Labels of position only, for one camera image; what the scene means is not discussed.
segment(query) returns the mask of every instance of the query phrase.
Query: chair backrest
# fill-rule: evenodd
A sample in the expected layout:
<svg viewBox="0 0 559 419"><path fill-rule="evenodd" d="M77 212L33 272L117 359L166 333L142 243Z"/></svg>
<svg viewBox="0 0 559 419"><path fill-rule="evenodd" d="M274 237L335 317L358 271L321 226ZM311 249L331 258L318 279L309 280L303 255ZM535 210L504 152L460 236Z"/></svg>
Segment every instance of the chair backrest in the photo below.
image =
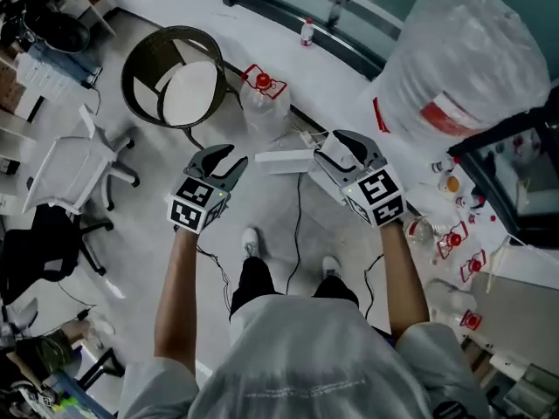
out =
<svg viewBox="0 0 559 419"><path fill-rule="evenodd" d="M170 26L144 38L130 52L122 68L122 95L133 114L159 126L166 126L164 120L150 115L141 107L135 96L134 82L136 78L152 92L160 93L157 87L158 84L161 86L162 77L177 64L185 65L174 41L184 42L202 52L214 62L217 72L224 76L224 60L219 46L214 38L204 31L189 26ZM220 89L219 97L223 98L224 90Z"/></svg>
<svg viewBox="0 0 559 419"><path fill-rule="evenodd" d="M55 140L31 185L23 212L49 203L79 214L95 184L110 163L116 161L117 154L104 142L87 109L82 109L90 138Z"/></svg>

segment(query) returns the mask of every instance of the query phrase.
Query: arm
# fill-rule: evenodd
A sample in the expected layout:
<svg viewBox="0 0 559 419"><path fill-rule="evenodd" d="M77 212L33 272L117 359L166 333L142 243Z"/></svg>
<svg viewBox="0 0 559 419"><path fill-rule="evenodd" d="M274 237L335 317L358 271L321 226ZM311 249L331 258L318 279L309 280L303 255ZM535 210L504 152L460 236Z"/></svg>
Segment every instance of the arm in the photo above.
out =
<svg viewBox="0 0 559 419"><path fill-rule="evenodd" d="M6 357L8 357L12 361L12 363L17 365L17 367L19 368L19 372L33 384L33 386L39 393L43 392L43 383L37 378L31 368L27 366L27 363L21 360L19 355L17 355L15 352L12 352L7 353Z"/></svg>
<svg viewBox="0 0 559 419"><path fill-rule="evenodd" d="M399 224L381 227L386 268L388 313L392 336L397 341L405 330L429 321L429 310L418 271Z"/></svg>
<svg viewBox="0 0 559 419"><path fill-rule="evenodd" d="M196 246L198 236L179 228L169 261L157 318L155 357L181 362L192 374L196 361Z"/></svg>

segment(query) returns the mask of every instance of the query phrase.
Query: concrete floor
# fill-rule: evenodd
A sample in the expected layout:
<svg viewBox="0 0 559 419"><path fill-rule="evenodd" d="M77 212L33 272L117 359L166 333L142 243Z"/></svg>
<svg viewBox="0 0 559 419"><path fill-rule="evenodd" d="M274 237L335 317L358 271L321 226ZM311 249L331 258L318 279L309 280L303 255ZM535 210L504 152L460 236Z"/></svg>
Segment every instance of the concrete floor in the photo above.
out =
<svg viewBox="0 0 559 419"><path fill-rule="evenodd" d="M94 256L107 268L107 275L100 278L86 263L80 263L74 274L61 284L74 297L96 304L95 309L111 320L117 334L107 340L107 344L115 347L126 363L140 360L153 352L155 313L174 236L172 225L165 219L166 203L163 198L197 150L181 131L136 119L122 98L120 81L124 60L155 27L125 13L117 14L110 23L118 37L107 38L99 45L104 71L97 83L102 103L96 123L106 129L109 139L125 131L130 132L135 148L124 149L121 160L138 173L141 185L134 189L114 179L112 195L115 210L110 213L102 207L98 190L94 191L86 213L96 218L108 217L115 227L110 232L95 232L87 239ZM230 82L236 79L234 74L228 75ZM96 107L97 94L94 91L87 92L85 98L90 106ZM39 151L29 167L20 169L20 178L26 173L36 173L55 136L83 131L78 105L78 101L68 101L59 106L47 101L43 103L33 121L40 141ZM200 245L218 255L231 280L232 291L238 283L243 257L240 235L247 225L258 227L266 245L265 258L272 270L276 290L284 292L287 276L296 262L293 233L298 215L297 175L271 176L258 168L253 160L254 154L273 145L254 139L231 95L225 98L224 104L211 118L195 127L193 132L204 145L235 145L229 161L224 162L225 168L243 155L248 155L250 159L233 192L230 208L204 231ZM357 294L361 310L365 312L370 298L363 281L363 270L381 253L378 231L353 216L349 209L336 203L307 177L303 178L300 190L301 266L292 279L290 293L312 294L320 282L322 257L333 254L341 260L343 278ZM24 220L12 218L10 223L17 226ZM369 322L387 330L382 259L369 273L369 281L376 295ZM219 269L210 259L198 255L197 379L202 383L229 349L229 321L223 288ZM33 296L38 297L40 306L33 333L51 329L83 308L55 284L43 281L37 282L19 302L23 303ZM115 411L118 385L117 381L100 381L92 393L96 395L97 389L102 403Z"/></svg>

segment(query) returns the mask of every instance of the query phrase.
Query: round chair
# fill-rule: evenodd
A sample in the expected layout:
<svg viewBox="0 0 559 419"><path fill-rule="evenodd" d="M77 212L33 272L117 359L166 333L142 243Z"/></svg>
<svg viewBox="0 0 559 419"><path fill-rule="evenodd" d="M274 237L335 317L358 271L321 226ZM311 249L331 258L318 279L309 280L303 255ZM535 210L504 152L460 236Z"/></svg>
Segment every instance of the round chair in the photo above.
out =
<svg viewBox="0 0 559 419"><path fill-rule="evenodd" d="M161 88L162 77L177 64L187 65L177 50L174 40L182 41L192 48L204 53L216 67L217 78L213 98L206 113L188 124L169 124L163 116L165 93L172 76ZM147 113L139 104L134 90L135 78L157 95L157 118ZM121 88L128 108L139 118L157 126L182 129L189 140L198 148L203 147L193 137L191 129L212 116L224 100L226 93L238 92L227 83L224 60L217 42L207 33L189 26L170 26L158 30L144 38L128 55L121 75Z"/></svg>

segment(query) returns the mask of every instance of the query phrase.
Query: bottle label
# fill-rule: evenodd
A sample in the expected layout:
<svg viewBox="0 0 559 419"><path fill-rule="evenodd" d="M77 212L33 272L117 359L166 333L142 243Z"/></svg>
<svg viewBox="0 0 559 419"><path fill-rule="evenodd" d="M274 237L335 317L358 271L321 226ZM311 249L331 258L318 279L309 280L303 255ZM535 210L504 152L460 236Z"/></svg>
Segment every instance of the bottle label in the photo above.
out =
<svg viewBox="0 0 559 419"><path fill-rule="evenodd" d="M480 122L455 102L446 92L439 93L422 110L424 119L440 132L467 137L483 132Z"/></svg>

